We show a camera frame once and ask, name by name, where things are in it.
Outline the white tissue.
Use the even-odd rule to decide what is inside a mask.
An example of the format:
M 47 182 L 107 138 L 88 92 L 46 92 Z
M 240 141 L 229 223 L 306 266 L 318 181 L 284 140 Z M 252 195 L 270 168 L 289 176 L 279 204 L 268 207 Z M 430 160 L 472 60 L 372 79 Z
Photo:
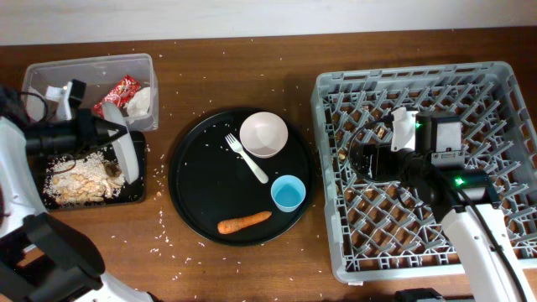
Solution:
M 145 87 L 137 91 L 133 98 L 124 106 L 129 117 L 140 117 L 148 113 L 151 104 L 151 88 Z

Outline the pink bowl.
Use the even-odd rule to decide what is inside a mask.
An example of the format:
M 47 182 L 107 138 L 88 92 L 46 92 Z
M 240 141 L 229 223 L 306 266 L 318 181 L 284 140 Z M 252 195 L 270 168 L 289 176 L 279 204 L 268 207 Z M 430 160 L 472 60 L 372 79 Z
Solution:
M 272 112 L 256 112 L 247 117 L 239 130 L 243 147 L 257 158 L 267 159 L 279 153 L 288 141 L 285 121 Z

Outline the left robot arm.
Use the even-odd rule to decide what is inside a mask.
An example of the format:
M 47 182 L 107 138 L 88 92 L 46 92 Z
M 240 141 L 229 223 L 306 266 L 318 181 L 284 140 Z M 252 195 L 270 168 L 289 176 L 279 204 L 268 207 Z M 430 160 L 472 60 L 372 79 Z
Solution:
M 106 102 L 103 117 L 80 107 L 86 84 L 71 80 L 52 90 L 59 105 L 31 122 L 22 92 L 1 90 L 1 294 L 12 301 L 154 301 L 106 271 L 84 234 L 49 214 L 28 158 L 69 154 L 82 158 L 113 147 L 128 184 L 144 173 L 119 109 Z

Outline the red snack wrapper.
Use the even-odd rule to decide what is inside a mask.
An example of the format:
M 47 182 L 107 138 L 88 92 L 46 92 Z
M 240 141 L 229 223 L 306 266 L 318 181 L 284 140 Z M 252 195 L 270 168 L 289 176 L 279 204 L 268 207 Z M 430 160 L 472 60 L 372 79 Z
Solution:
M 110 102 L 118 108 L 123 108 L 141 88 L 141 83 L 125 75 L 94 107 L 93 111 L 100 117 L 104 117 L 102 104 Z

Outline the brown food scrap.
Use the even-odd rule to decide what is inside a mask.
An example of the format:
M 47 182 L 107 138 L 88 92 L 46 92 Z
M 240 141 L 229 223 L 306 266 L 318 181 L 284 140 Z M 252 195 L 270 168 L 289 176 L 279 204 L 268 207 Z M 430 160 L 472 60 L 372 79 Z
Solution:
M 118 164 L 113 162 L 106 162 L 104 165 L 105 171 L 110 178 L 117 178 L 122 173 Z

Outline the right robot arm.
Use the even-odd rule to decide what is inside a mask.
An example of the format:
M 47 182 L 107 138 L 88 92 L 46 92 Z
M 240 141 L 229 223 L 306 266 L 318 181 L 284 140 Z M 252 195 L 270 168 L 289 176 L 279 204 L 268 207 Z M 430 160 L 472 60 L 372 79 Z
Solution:
M 455 113 L 401 107 L 357 129 L 347 159 L 358 178 L 397 181 L 431 208 L 476 301 L 533 301 L 492 180 L 465 166 L 461 130 Z

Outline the rice and peanut waste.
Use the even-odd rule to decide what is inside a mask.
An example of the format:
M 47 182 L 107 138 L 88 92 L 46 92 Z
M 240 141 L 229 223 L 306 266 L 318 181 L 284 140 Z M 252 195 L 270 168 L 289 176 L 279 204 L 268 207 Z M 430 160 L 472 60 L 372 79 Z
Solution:
M 59 204 L 81 201 L 103 201 L 104 198 L 117 196 L 126 184 L 123 172 L 117 178 L 110 178 L 104 168 L 106 162 L 101 151 L 87 155 L 82 159 L 73 159 L 64 155 L 52 162 L 46 170 L 50 181 L 44 192 L 55 198 Z

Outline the light grey plate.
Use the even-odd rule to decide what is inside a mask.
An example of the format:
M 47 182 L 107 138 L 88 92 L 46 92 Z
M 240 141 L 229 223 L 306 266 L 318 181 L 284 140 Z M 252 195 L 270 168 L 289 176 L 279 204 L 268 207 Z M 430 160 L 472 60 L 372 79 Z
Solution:
M 111 102 L 102 104 L 102 113 L 106 121 L 123 126 L 126 131 L 125 134 L 121 134 L 112 141 L 112 146 L 126 182 L 132 184 L 139 177 L 138 158 L 123 115 L 120 109 Z

